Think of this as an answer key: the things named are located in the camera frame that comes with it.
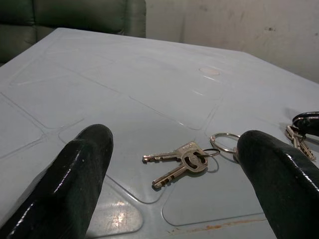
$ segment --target metal key ring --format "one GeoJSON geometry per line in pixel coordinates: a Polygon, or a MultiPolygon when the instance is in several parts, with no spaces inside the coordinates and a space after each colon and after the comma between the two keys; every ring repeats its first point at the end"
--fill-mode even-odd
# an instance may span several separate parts
{"type": "Polygon", "coordinates": [[[204,149],[203,151],[216,151],[216,153],[211,153],[211,154],[199,154],[196,155],[198,158],[210,158],[210,157],[214,157],[216,155],[220,154],[220,150],[217,148],[208,148],[208,149],[204,149]]]}
{"type": "Polygon", "coordinates": [[[232,136],[232,137],[235,137],[235,138],[238,138],[238,139],[240,138],[240,135],[236,135],[236,134],[233,134],[233,133],[216,133],[216,134],[214,134],[213,136],[210,137],[211,145],[213,145],[215,148],[220,149],[223,152],[236,154],[237,152],[235,150],[232,151],[232,150],[229,150],[227,148],[222,148],[216,143],[216,138],[225,137],[225,136],[232,136]]]}

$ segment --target key blade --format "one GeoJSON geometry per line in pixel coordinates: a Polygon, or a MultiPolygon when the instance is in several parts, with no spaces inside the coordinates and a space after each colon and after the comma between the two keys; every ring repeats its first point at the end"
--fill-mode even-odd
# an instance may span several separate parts
{"type": "Polygon", "coordinates": [[[156,153],[151,155],[144,155],[142,162],[149,163],[149,162],[159,162],[159,161],[168,161],[168,160],[179,161],[179,157],[180,157],[180,154],[177,152],[156,153]]]}
{"type": "Polygon", "coordinates": [[[300,140],[300,146],[300,150],[308,157],[308,159],[311,161],[316,160],[316,157],[303,140],[300,140]]]}
{"type": "Polygon", "coordinates": [[[298,134],[297,128],[292,125],[288,125],[285,130],[285,135],[289,140],[291,140],[296,149],[301,149],[300,140],[302,139],[302,136],[298,134]]]}
{"type": "Polygon", "coordinates": [[[169,173],[165,174],[164,176],[154,180],[152,182],[152,185],[156,189],[161,188],[164,185],[166,185],[168,182],[173,180],[174,178],[176,178],[179,175],[181,175],[182,173],[184,173],[186,170],[187,170],[187,168],[185,167],[185,165],[181,164],[179,167],[177,167],[176,169],[173,169],[171,172],[169,172],[169,173]]]}

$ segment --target circular mark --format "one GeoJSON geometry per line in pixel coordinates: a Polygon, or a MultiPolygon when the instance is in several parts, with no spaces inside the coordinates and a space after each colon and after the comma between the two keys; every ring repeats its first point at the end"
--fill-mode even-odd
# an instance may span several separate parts
{"type": "Polygon", "coordinates": [[[199,70],[203,73],[209,74],[211,76],[218,76],[220,73],[217,69],[211,67],[199,68],[199,70]]]}

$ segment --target rust stain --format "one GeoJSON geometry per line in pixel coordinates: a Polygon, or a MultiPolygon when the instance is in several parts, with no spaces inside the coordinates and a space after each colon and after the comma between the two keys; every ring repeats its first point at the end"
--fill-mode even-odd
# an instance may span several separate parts
{"type": "Polygon", "coordinates": [[[175,231],[179,231],[179,230],[180,230],[179,228],[174,228],[171,232],[169,232],[169,234],[174,233],[175,231]]]}
{"type": "Polygon", "coordinates": [[[245,224],[245,223],[262,222],[262,221],[266,221],[266,220],[267,219],[239,220],[239,221],[234,221],[234,222],[229,222],[229,223],[223,223],[220,225],[206,226],[204,228],[196,228],[196,229],[188,230],[187,232],[188,233],[195,233],[195,232],[200,232],[200,231],[210,231],[210,230],[231,227],[231,226],[236,226],[236,225],[245,224]]]}

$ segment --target white wall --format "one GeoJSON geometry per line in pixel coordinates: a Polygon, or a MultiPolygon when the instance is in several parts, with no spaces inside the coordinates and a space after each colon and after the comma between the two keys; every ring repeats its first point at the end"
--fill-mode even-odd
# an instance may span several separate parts
{"type": "Polygon", "coordinates": [[[147,37],[251,53],[319,82],[319,0],[146,0],[147,37]]]}

